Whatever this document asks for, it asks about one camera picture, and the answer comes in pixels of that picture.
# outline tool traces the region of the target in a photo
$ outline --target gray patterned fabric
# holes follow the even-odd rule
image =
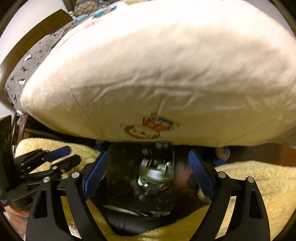
[[[71,29],[82,23],[88,17],[76,21],[73,20],[61,27],[55,33],[44,36],[39,40],[18,62],[14,70],[11,72],[5,84],[5,92],[8,100],[14,105],[17,113],[24,113],[20,105],[20,97],[24,87],[36,69],[42,64],[50,51],[60,41],[60,39]]]
[[[74,8],[74,14],[76,16],[91,14],[109,5],[109,2],[103,0],[77,0]]]

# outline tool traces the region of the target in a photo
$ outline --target wooden furniture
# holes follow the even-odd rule
[[[0,64],[0,102],[2,102],[7,107],[12,108],[12,105],[9,103],[4,92],[4,87],[6,80],[19,60],[40,39],[48,34],[54,33],[72,20],[73,19],[69,16],[69,14],[60,9],[38,23],[13,47],[13,49]]]
[[[282,144],[280,153],[273,164],[296,167],[296,149],[291,148],[288,144]]]

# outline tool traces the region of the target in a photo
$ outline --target fuzzy yellow fabric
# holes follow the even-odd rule
[[[71,172],[65,173],[63,178],[66,178],[74,171],[81,171],[85,164],[93,162],[99,155],[98,151],[83,145],[32,138],[25,139],[19,144],[16,150],[16,156],[38,148],[42,148],[43,150],[55,150],[65,145],[71,147],[71,155],[80,155],[81,164],[76,168],[73,168]],[[47,170],[49,167],[49,163],[44,163],[36,169],[35,172]],[[226,172],[231,178],[242,180],[247,176],[255,178],[266,206],[270,224],[271,240],[274,239],[285,226],[296,208],[296,168],[248,161],[223,165],[217,167],[216,170]],[[234,200],[235,198],[230,200],[229,208],[217,235],[218,237],[224,235],[226,232],[233,211]],[[62,202],[67,222],[69,225],[74,226],[74,221],[66,198],[63,198]],[[87,201],[87,205],[108,241],[188,241],[200,225],[209,207],[204,206],[174,224],[151,230],[134,237],[121,237],[114,234],[100,211],[92,202]]]

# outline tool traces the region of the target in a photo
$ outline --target cartoon face print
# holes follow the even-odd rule
[[[160,132],[149,126],[134,125],[124,128],[125,132],[137,139],[156,139],[160,136]]]
[[[127,134],[134,138],[157,139],[161,138],[161,131],[171,131],[174,127],[179,127],[180,124],[157,116],[157,113],[152,113],[151,116],[145,116],[143,118],[142,125],[121,124],[121,126]]]

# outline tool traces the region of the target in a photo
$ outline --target silver screw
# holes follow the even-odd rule
[[[254,178],[252,178],[252,177],[248,177],[248,182],[250,182],[250,183],[253,183],[255,180],[254,180]]]
[[[77,177],[79,177],[79,175],[80,175],[79,172],[73,172],[71,177],[77,178]]]
[[[50,177],[45,177],[45,178],[43,178],[43,181],[44,181],[45,183],[48,183],[49,180],[50,180]]]
[[[226,174],[224,172],[219,172],[218,176],[221,178],[226,178]]]

